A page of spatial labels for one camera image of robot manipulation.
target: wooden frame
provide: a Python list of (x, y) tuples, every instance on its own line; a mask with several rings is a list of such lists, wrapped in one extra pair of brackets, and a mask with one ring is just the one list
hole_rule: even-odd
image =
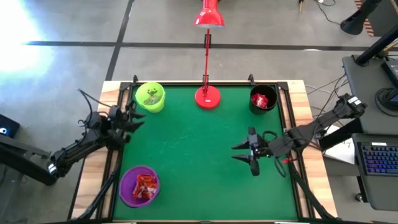
[[(138, 81), (137, 83), (145, 83), (149, 81)], [(159, 81), (162, 83), (198, 83), (200, 81)], [(244, 83), (249, 81), (242, 80), (228, 80), (228, 81), (212, 81), (210, 83)], [(292, 110), (295, 118), (296, 126), (301, 124), (308, 124), (313, 120), (310, 105), (307, 98), (307, 93), (305, 91), (304, 82), (302, 80), (256, 80), (256, 83), (269, 83), (269, 82), (287, 82), (289, 86), (290, 101), (292, 104)], [(119, 88), (121, 81), (107, 81), (104, 82), (100, 101), (109, 105), (115, 105), (118, 100)], [(284, 92), (281, 91), (281, 101), (285, 117), (285, 123), (288, 128), (292, 127), (292, 122), (289, 119), (289, 110), (287, 108), (286, 97), (284, 97)], [(107, 111), (108, 108), (99, 105), (98, 111)], [(113, 152), (111, 170), (116, 160), (116, 155), (118, 152)], [(87, 206), (92, 202), (96, 194), (101, 188), (102, 177), (104, 174), (104, 166), (106, 156), (108, 154), (107, 149), (100, 149), (94, 153), (91, 153), (83, 164), (82, 173), (80, 181), (78, 183), (78, 189), (76, 192), (76, 199), (73, 202), (73, 210), (71, 212), (72, 217), (78, 217), (82, 214)], [(303, 161), (305, 165), (305, 171), (307, 173), (308, 184), (311, 191), (317, 197), (319, 202), (326, 208), (326, 210), (333, 216), (337, 216), (335, 204), (333, 201), (333, 196), (331, 194), (328, 177), (326, 174), (325, 165), (323, 163), (322, 154), (319, 150), (312, 147), (307, 147), (303, 152)], [(298, 194), (300, 196), (300, 204), (302, 208), (302, 213), (304, 217), (308, 217), (307, 201), (306, 198), (298, 187)], [(108, 207), (111, 198), (111, 189), (109, 189), (107, 195), (104, 199), (103, 207), (103, 217), (108, 216)]]

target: purple bowl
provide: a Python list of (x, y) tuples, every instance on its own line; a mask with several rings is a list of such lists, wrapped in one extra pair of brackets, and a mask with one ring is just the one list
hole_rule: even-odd
[[(132, 192), (137, 184), (137, 176), (140, 174), (147, 174), (155, 176), (156, 183), (157, 183), (157, 190), (155, 195), (151, 199), (135, 199), (132, 196)], [(119, 196), (120, 199), (129, 207), (139, 208), (150, 204), (156, 196), (159, 194), (160, 191), (160, 181), (159, 177), (157, 176), (156, 172), (148, 167), (148, 166), (135, 166), (129, 169), (122, 177), (119, 186)]]

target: green object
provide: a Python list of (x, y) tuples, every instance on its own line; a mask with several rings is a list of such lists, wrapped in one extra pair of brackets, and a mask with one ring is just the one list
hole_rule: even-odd
[(147, 82), (141, 85), (136, 92), (138, 104), (151, 113), (158, 113), (164, 107), (166, 92), (161, 84)]
[[(250, 86), (218, 86), (221, 103), (200, 109), (197, 86), (165, 86), (167, 107), (150, 114), (131, 135), (123, 154), (121, 176), (147, 165), (160, 178), (157, 198), (143, 208), (130, 208), (117, 197), (115, 220), (296, 220), (290, 176), (277, 172), (273, 159), (261, 158), (260, 176), (248, 164), (232, 159), (249, 150), (232, 150), (248, 127), (282, 135), (279, 108), (256, 115), (248, 108)], [(283, 165), (289, 173), (287, 164)]]

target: red snack bag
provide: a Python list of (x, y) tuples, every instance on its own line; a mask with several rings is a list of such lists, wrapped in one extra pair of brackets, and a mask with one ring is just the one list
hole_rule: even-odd
[(138, 175), (132, 196), (134, 198), (152, 198), (157, 190), (156, 178), (152, 175)]
[(251, 101), (261, 109), (266, 109), (268, 104), (268, 98), (260, 93), (256, 93), (251, 96)]

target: gray floor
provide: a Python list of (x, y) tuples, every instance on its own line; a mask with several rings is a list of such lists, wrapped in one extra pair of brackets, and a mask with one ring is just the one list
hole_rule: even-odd
[[(355, 10), (354, 1), (336, 0), (324, 7), (330, 19), (342, 21)], [(76, 125), (88, 107), (76, 91), (99, 97), (114, 47), (25, 46), (20, 42), (115, 42), (128, 0), (35, 0), (0, 3), (0, 113), (21, 123), (18, 139), (46, 151), (56, 151), (79, 137)], [(205, 30), (193, 26), (200, 0), (135, 0), (124, 42), (202, 43)], [(317, 5), (305, 1), (298, 13), (291, 0), (222, 0), (219, 9), (226, 28), (212, 31), (213, 43), (370, 46), (377, 40), (363, 32), (351, 36), (323, 17)], [(15, 29), (7, 21), (15, 21)], [(210, 50), (210, 78), (243, 80), (301, 79), (321, 86), (343, 74), (341, 58), (360, 52), (303, 50)], [(113, 80), (197, 80), (204, 67), (203, 49), (122, 47)], [(345, 86), (341, 92), (349, 91)], [(328, 95), (309, 95), (322, 107)], [(8, 220), (29, 223), (66, 220), (81, 164), (56, 185), (46, 187), (24, 178), (10, 205)], [(338, 214), (347, 220), (393, 222), (398, 213), (375, 211), (353, 201), (359, 189), (354, 177), (330, 176)]]

